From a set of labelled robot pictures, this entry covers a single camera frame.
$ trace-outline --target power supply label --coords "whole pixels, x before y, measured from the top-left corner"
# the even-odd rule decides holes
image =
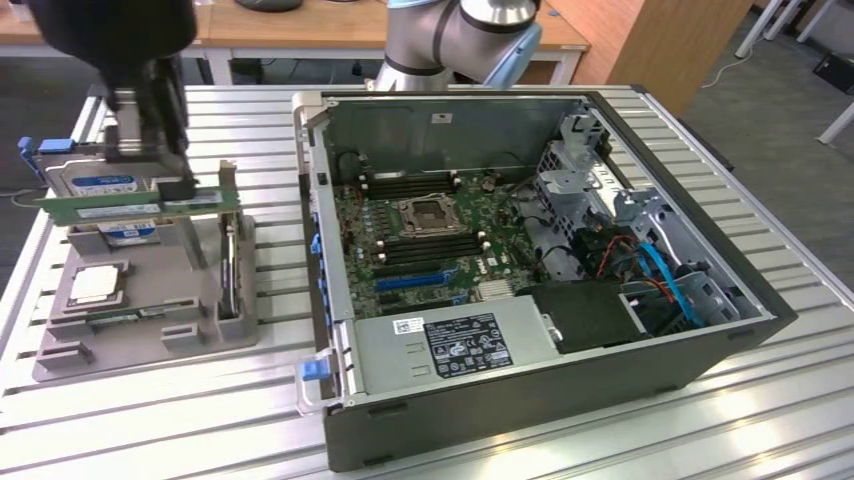
[[[508,342],[492,313],[425,323],[425,335],[442,378],[513,365]]]

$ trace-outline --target cpu socket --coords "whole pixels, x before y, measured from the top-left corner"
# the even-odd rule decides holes
[[[454,200],[449,197],[413,198],[398,202],[404,220],[404,237],[422,238],[466,231],[461,224]]]

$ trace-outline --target wooden table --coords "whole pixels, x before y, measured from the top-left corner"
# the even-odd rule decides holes
[[[198,35],[182,56],[205,58],[205,36],[211,30],[211,7],[197,8]],[[35,22],[19,22],[6,0],[0,0],[0,57],[66,57],[45,44]]]
[[[217,85],[234,84],[233,58],[382,59],[386,13],[381,0],[305,0],[299,9],[285,13],[255,12],[233,0],[217,0],[214,5],[197,8],[199,34],[182,55],[209,60]],[[552,62],[550,83],[568,85],[590,45],[548,3],[537,21],[544,39],[534,60]],[[45,45],[33,22],[15,20],[3,0],[0,56],[65,56]]]

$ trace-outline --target wooden cabinet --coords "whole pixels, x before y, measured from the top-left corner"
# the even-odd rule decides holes
[[[554,0],[592,44],[574,84],[640,84],[681,114],[752,0]]]

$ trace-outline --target aluminum table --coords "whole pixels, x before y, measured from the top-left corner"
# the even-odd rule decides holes
[[[0,340],[9,336],[0,473],[13,479],[851,478],[852,292],[649,95],[578,88],[600,89],[799,311],[801,318],[760,348],[681,391],[334,474],[321,417],[303,418],[295,409],[293,364],[314,351],[290,114],[301,87],[194,87],[193,168],[207,184],[219,159],[237,161],[242,200],[258,221],[262,340],[243,350],[38,384],[35,350],[69,250],[63,229],[41,213],[0,302]],[[111,121],[103,102],[90,98],[74,137],[97,140]],[[632,164],[617,145],[613,158]],[[645,178],[633,167],[625,173]]]

